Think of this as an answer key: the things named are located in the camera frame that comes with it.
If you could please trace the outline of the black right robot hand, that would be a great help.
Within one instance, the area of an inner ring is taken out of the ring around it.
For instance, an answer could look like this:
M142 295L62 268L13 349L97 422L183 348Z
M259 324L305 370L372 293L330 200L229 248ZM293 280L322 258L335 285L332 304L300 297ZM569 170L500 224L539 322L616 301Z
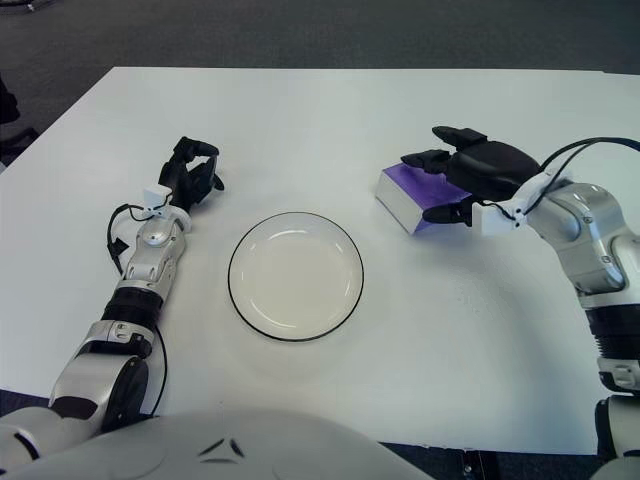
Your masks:
M406 154L402 163L427 174L442 174L445 180L467 193L453 203L423 210L423 219L435 224L472 225L472 205L509 200L516 191L540 171L539 163L523 151L487 138L470 128L436 126L436 137L455 148L453 154L432 149Z

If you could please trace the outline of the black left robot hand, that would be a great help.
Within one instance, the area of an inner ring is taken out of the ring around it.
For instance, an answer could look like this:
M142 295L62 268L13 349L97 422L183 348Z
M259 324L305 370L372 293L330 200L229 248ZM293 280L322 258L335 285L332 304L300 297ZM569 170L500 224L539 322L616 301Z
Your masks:
M224 183L216 173L218 155L218 148L206 142L188 137L178 141L158 180L172 192L170 205L189 213L212 190L224 190Z

